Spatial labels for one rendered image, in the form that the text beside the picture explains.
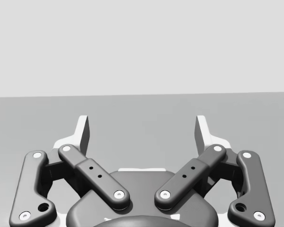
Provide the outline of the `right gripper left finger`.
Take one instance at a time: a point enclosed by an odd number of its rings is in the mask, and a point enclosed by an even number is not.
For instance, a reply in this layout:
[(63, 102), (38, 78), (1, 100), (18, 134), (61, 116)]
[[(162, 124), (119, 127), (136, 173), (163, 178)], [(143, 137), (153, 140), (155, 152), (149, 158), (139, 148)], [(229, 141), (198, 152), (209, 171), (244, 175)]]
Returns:
[(28, 152), (23, 160), (9, 217), (10, 227), (48, 227), (58, 217), (48, 193), (56, 180), (66, 179), (79, 196), (93, 190), (109, 208), (124, 210), (130, 194), (95, 160), (86, 157), (89, 119), (81, 115), (74, 133), (57, 140), (52, 151)]

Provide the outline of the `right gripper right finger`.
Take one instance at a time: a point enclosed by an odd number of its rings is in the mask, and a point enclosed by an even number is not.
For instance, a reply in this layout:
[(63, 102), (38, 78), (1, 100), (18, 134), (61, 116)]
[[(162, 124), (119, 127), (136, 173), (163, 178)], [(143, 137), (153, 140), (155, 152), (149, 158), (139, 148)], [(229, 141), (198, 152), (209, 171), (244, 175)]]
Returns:
[(160, 210), (171, 210), (191, 190), (204, 197), (220, 180), (231, 182), (237, 199), (227, 219), (237, 227), (275, 227), (275, 215), (260, 156), (250, 150), (235, 153), (230, 143), (213, 136), (205, 116), (195, 121), (198, 157), (188, 161), (154, 195)]

